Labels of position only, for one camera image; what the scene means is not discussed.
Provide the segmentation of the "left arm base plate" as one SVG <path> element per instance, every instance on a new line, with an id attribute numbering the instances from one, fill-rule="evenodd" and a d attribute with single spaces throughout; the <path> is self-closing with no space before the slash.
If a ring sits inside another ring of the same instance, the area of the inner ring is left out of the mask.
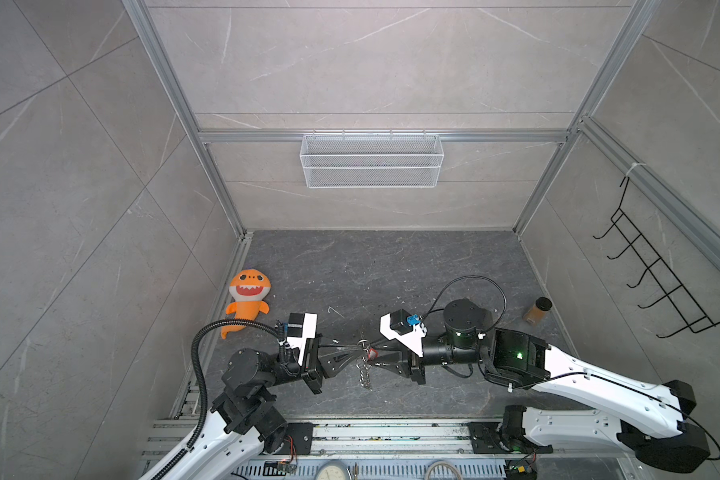
<path id="1" fill-rule="evenodd" d="M 276 432 L 265 442 L 264 452 L 270 455 L 302 456 L 311 453 L 313 436 L 313 423 L 289 423 L 285 429 Z"/>

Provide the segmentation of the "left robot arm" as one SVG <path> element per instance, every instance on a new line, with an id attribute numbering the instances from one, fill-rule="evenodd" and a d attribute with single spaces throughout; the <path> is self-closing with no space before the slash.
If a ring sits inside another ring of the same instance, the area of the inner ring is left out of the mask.
<path id="1" fill-rule="evenodd" d="M 323 381 L 341 370 L 340 360 L 354 361 L 363 351 L 329 345 L 318 338 L 299 347 L 294 339 L 267 354 L 255 349 L 234 353 L 222 375 L 224 389 L 214 400 L 198 378 L 201 412 L 196 426 L 145 474 L 144 479 L 226 479 L 260 454 L 273 455 L 265 466 L 293 472 L 311 453 L 315 425 L 288 422 L 276 409 L 275 386 L 303 382 L 319 394 Z"/>

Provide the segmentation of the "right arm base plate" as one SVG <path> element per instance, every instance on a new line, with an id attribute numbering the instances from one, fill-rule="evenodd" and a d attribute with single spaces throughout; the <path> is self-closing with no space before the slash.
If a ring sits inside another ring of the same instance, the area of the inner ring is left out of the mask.
<path id="1" fill-rule="evenodd" d="M 526 436 L 522 426 L 500 422 L 468 422 L 469 440 L 475 454 L 550 454 L 550 445 L 541 445 Z"/>

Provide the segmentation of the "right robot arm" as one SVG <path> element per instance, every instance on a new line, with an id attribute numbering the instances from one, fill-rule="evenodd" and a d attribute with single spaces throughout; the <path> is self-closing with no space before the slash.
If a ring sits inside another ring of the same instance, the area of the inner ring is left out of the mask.
<path id="1" fill-rule="evenodd" d="M 469 425 L 477 453 L 534 456 L 554 450 L 624 450 L 658 470 L 688 474 L 714 460 L 707 431 L 690 414 L 690 384 L 652 384 L 587 363 L 517 330 L 488 325 L 489 312 L 469 299 L 442 309 L 444 330 L 431 336 L 423 317 L 405 310 L 384 315 L 381 339 L 361 344 L 364 367 L 378 367 L 423 385 L 426 369 L 470 372 L 508 392 L 535 391 L 581 404 L 579 410 L 509 405 L 498 424 Z"/>

